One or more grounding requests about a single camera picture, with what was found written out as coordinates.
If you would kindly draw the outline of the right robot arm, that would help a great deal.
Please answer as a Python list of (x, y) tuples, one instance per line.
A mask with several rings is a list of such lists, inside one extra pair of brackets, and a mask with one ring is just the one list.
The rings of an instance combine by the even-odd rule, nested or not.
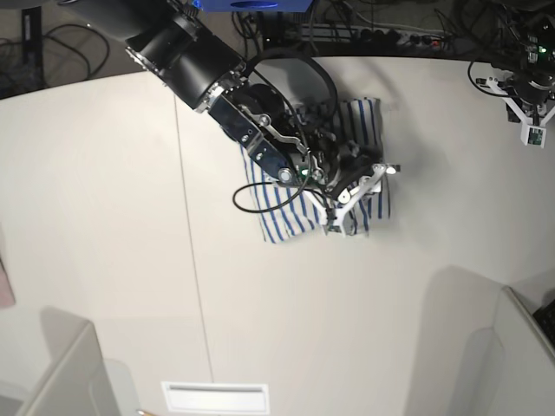
[(338, 109), (336, 85), (314, 59), (289, 49), (271, 55), (307, 65), (328, 92), (303, 118), (269, 81), (251, 74), (268, 58), (244, 59), (178, 1), (63, 1), (61, 7), (160, 78), (191, 109), (208, 113), (263, 173), (266, 185), (298, 196), (318, 192), (346, 205), (372, 192), (387, 171), (379, 151), (329, 130)]

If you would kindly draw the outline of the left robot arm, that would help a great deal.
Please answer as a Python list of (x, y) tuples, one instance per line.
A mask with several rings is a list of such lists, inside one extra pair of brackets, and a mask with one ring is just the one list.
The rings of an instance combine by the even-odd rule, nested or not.
[(495, 1), (506, 37), (498, 68), (513, 74), (513, 90), (529, 105), (542, 105), (554, 89), (554, 2)]

